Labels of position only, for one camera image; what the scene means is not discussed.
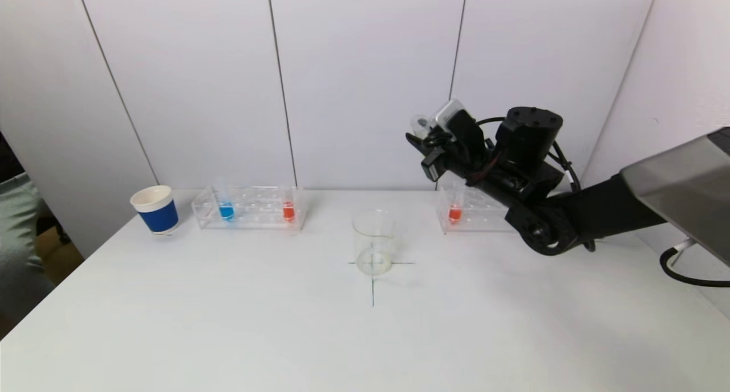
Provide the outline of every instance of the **white tabletop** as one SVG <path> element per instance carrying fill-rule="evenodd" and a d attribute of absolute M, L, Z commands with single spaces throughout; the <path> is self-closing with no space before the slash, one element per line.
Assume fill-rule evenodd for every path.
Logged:
<path fill-rule="evenodd" d="M 633 236 L 591 254 L 441 233 L 435 192 L 309 192 L 302 233 L 135 217 L 2 341 L 2 392 L 730 390 L 730 321 Z M 352 215 L 398 264 L 348 262 Z M 372 294 L 375 306 L 371 306 Z"/>

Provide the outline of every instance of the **panel seam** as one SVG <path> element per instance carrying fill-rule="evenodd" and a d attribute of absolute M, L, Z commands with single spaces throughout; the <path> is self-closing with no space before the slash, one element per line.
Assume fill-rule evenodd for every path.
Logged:
<path fill-rule="evenodd" d="M 91 16 L 89 15 L 89 10 L 86 8 L 86 1 L 81 0 L 81 5 L 84 7 L 84 12 L 86 13 L 86 18 L 89 20 L 89 25 L 91 26 L 91 31 L 94 33 L 94 39 L 96 39 L 96 44 L 99 46 L 99 51 L 102 52 L 102 58 L 104 59 L 104 65 L 107 66 L 107 71 L 109 71 L 109 76 L 112 78 L 112 83 L 114 83 L 114 88 L 117 90 L 117 95 L 119 96 L 119 100 L 122 103 L 122 107 L 124 108 L 124 113 L 127 115 L 127 119 L 129 120 L 129 123 L 132 127 L 132 131 L 135 132 L 135 137 L 137 139 L 137 142 L 139 143 L 139 148 L 141 148 L 141 153 L 144 155 L 144 160 L 147 161 L 147 165 L 149 166 L 149 171 L 152 172 L 152 176 L 155 179 L 155 182 L 157 184 L 160 184 L 160 180 L 157 178 L 157 174 L 155 173 L 155 169 L 152 167 L 151 161 L 149 161 L 149 156 L 147 155 L 147 151 L 144 150 L 144 145 L 141 143 L 141 138 L 139 137 L 139 132 L 137 131 L 135 127 L 135 122 L 132 121 L 132 117 L 129 114 L 129 109 L 127 109 L 127 105 L 124 101 L 124 98 L 122 97 L 122 92 L 119 90 L 119 86 L 117 85 L 117 80 L 114 78 L 114 73 L 112 73 L 112 68 L 109 66 L 109 61 L 107 61 L 107 54 L 104 53 L 104 49 L 102 48 L 102 42 L 99 40 L 99 36 L 96 33 L 96 28 L 94 28 L 94 23 L 91 20 Z"/>

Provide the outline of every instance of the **paper cup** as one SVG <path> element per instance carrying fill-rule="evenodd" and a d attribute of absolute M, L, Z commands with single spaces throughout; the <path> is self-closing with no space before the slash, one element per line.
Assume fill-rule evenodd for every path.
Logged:
<path fill-rule="evenodd" d="M 129 200 L 152 233 L 164 234 L 177 228 L 177 210 L 172 188 L 156 185 L 144 188 Z"/>

